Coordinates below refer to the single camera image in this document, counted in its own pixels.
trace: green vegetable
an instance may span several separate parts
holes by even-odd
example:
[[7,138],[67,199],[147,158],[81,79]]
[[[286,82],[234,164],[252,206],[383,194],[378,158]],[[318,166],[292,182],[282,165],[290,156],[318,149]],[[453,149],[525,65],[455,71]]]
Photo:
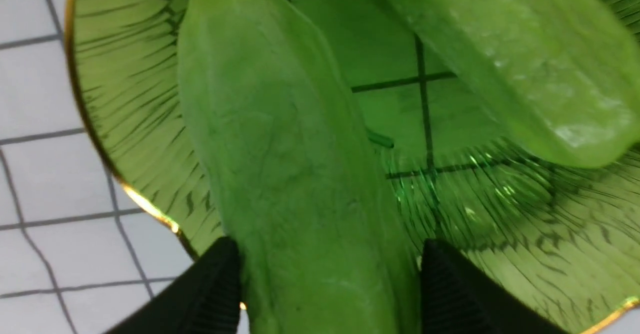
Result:
[[417,334],[415,248],[311,21],[286,0],[190,0],[178,85],[251,333]]
[[534,155],[601,167],[640,138],[640,48],[600,0],[390,0]]

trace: white tiled surface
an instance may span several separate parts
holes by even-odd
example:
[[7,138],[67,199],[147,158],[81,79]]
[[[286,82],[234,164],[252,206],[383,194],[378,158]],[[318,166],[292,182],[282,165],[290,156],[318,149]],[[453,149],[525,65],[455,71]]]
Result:
[[[0,327],[101,334],[190,259],[105,172],[74,108],[65,0],[0,0]],[[238,332],[247,332],[246,313]],[[640,332],[629,314],[605,334]]]

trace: glass plate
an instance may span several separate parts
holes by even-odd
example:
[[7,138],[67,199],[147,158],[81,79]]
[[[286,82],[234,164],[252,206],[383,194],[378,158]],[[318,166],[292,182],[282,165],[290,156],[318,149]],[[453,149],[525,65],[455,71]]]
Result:
[[[393,149],[372,149],[418,250],[447,239],[569,332],[598,331],[638,305],[638,147],[602,170],[531,158],[385,0],[290,1],[325,33],[367,126],[393,138]],[[636,0],[604,1],[637,35]],[[178,102],[186,5],[68,0],[66,48],[100,155],[197,258],[224,232]]]

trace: cucumber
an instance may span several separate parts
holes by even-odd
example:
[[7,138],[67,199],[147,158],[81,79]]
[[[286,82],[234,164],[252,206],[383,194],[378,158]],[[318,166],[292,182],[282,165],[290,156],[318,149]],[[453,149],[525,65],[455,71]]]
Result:
[[178,89],[251,333],[418,334],[415,248],[311,21],[286,0],[189,0]]
[[389,0],[547,161],[602,167],[640,138],[640,48],[600,0]]

